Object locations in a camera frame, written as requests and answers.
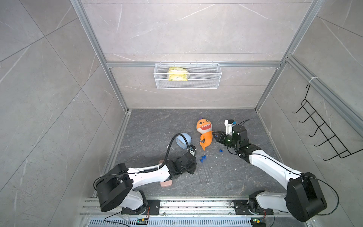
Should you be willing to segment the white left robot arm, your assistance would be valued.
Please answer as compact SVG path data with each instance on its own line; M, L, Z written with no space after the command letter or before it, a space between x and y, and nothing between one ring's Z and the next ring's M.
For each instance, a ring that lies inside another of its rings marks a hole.
M139 211L147 206L147 201L144 193L135 191L135 188L172 181L184 173L193 175L196 165L195 152L187 152L175 161L166 160L165 163L144 168L127 168L124 163L118 164L94 182L101 212L118 206Z

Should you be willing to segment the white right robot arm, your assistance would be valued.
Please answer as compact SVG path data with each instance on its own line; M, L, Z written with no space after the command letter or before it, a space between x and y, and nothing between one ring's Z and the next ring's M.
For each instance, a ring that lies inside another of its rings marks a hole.
M328 207L314 174L292 169L250 143L244 126L234 125L230 134L215 131L212 135L216 142L233 148L239 158L263 170L286 190L285 193L254 192L247 202L250 213L272 209L290 213L298 221L306 222Z

